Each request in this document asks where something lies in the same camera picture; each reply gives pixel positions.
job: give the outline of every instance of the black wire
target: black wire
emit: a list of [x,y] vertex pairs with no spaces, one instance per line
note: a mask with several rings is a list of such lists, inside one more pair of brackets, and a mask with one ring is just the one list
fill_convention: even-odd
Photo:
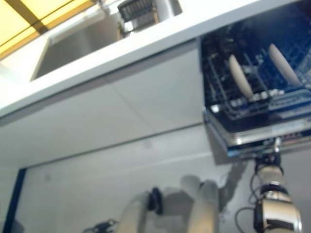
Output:
[[252,207],[243,207],[243,208],[237,210],[237,212],[235,213],[235,215],[234,215],[234,223],[235,223],[235,225],[238,228],[240,233],[246,233],[245,231],[242,230],[242,228],[240,227],[239,222],[238,222],[239,213],[241,211],[244,211],[244,210],[254,210],[254,209]]
[[257,174],[254,173],[254,174],[252,175],[251,179],[250,179],[250,182],[249,182],[249,188],[250,188],[250,190],[251,190],[251,196],[248,198],[248,202],[249,202],[250,204],[255,204],[255,203],[256,203],[256,202],[251,202],[251,198],[252,198],[252,197],[255,197],[255,198],[256,198],[256,201],[259,200],[259,197],[258,197],[257,194],[256,194],[256,190],[258,190],[259,187],[256,188],[256,189],[254,189],[254,187],[253,187],[254,178],[255,178],[256,176],[257,176]]
[[[256,193],[258,190],[260,189],[260,187],[257,187],[254,189],[254,192]],[[251,204],[251,205],[255,205],[257,200],[256,201],[252,201],[252,198],[255,197],[252,193],[249,195],[248,197],[248,203]]]
[[94,228],[90,227],[90,228],[86,228],[82,231],[82,233],[87,233],[87,232],[95,232]]

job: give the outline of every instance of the white cabinet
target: white cabinet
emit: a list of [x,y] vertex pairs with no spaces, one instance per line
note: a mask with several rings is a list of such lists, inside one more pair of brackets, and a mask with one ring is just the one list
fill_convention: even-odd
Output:
[[126,79],[110,81],[159,133],[202,122],[204,97],[199,64],[196,43],[189,42],[132,65]]
[[202,122],[201,82],[194,42],[164,51],[1,119],[1,161],[26,167]]
[[152,134],[110,85],[50,104],[1,127],[1,159],[29,166]]

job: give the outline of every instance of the sink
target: sink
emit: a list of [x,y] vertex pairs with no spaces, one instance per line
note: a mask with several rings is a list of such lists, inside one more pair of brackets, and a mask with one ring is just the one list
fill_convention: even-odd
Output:
[[[182,12],[178,0],[155,0],[155,2],[160,23]],[[52,38],[32,80],[117,42],[120,39],[118,30],[120,14],[114,13],[105,17],[102,12],[101,14],[92,22],[85,22]]]

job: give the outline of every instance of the white countertop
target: white countertop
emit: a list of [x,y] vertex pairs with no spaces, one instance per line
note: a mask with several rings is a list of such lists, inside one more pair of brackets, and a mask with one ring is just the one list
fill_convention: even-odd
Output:
[[183,13],[176,17],[95,51],[33,82],[8,85],[10,98],[2,100],[0,117],[233,21],[293,1],[296,0],[179,0]]

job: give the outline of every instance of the dishwasher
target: dishwasher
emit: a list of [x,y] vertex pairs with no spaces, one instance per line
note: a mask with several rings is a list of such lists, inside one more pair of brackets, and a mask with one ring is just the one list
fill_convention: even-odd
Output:
[[204,119],[228,157],[311,140],[311,1],[200,37]]

